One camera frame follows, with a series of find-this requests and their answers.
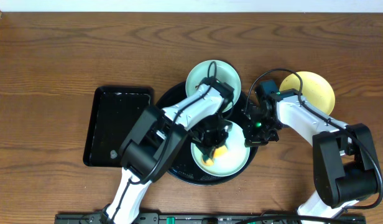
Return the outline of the round black tray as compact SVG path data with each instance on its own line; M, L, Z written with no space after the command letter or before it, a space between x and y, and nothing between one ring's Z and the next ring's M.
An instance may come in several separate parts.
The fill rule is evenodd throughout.
M162 109L178 103L185 99L186 96L185 82L181 82L165 92L155 105ZM229 176L217 177L204 172L198 167L198 164L192 158L191 139L190 136L187 137L180 152L173 161L171 168L167 172L177 179L193 185L218 185L234 179L248 167L258 151L258 147L251 147L247 161L239 171Z

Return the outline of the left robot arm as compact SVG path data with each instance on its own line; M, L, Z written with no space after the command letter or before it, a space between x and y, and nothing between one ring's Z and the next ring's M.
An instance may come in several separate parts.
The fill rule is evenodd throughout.
M212 157L228 137L231 124L221 114L233 95L227 83L201 83L192 96L173 106L146 108L119 149L121 182L113 202L101 214L101 223L136 219L149 185L170 168L189 134Z

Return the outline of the black rectangular water tray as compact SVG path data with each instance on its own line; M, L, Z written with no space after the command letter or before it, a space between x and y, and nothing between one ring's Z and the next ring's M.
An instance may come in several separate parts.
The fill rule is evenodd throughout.
M143 110L154 102L154 91L140 86L101 86L95 90L83 153L90 167L120 167L120 146Z

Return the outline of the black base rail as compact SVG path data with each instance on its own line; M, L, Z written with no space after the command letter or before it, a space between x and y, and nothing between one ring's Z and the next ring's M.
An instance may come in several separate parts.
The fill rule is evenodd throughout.
M140 213L138 217L131 223L135 224L201 224L201 223L216 223L216 224L233 224L244 220L250 220L256 217L270 217L274 215L285 215L279 213L266 213L263 215L177 215L177 214L158 214L158 213ZM101 212L88 214L56 214L54 224L79 224L79 223L103 223ZM364 216L341 216L338 218L343 222L348 223L367 223ZM251 223L326 223L326 222L311 222L304 220L262 220L253 221Z

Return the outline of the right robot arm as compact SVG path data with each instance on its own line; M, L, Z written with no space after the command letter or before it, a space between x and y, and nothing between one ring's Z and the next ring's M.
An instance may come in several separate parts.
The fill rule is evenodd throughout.
M334 219L348 210L369 210L383 199L383 176L370 129L349 125L314 107L297 90L256 91L259 104L247 100L246 144L278 141L278 130L292 128L313 149L315 192L300 216Z

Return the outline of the yellow plate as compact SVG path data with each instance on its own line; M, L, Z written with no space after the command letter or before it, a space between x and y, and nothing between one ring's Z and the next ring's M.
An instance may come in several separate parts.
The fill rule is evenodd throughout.
M330 115L335 107L335 93L331 85L313 72L301 71L297 74L303 81L302 95L314 107Z

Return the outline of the mint green plate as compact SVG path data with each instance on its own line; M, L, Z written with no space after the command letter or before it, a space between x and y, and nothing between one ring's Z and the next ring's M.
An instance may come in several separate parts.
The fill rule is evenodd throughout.
M224 61L206 60L196 65L188 74L185 84L186 95L187 97L189 97L197 91L198 85L200 84L202 79L207 77L208 67L213 61L216 62L216 79L220 82L227 83L234 89L233 104L228 105L224 109L224 112L227 112L231 109L231 106L236 105L236 102L239 99L239 96L241 94L241 79L237 71L230 64Z
M197 166L205 173L216 177L226 177L240 171L249 158L250 148L246 147L242 128L232 121L232 129L226 139L228 151L225 155L215 159L213 166L205 166L201 162L202 152L191 143L191 154Z

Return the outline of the yellow green sponge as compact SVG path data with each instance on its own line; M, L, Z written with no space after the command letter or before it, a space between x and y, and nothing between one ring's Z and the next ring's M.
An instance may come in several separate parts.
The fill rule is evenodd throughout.
M220 147L215 148L211 154L211 157L207 155L202 155L201 162L205 166L213 166L215 163L215 159L225 155L227 151L228 151L228 148L224 144Z

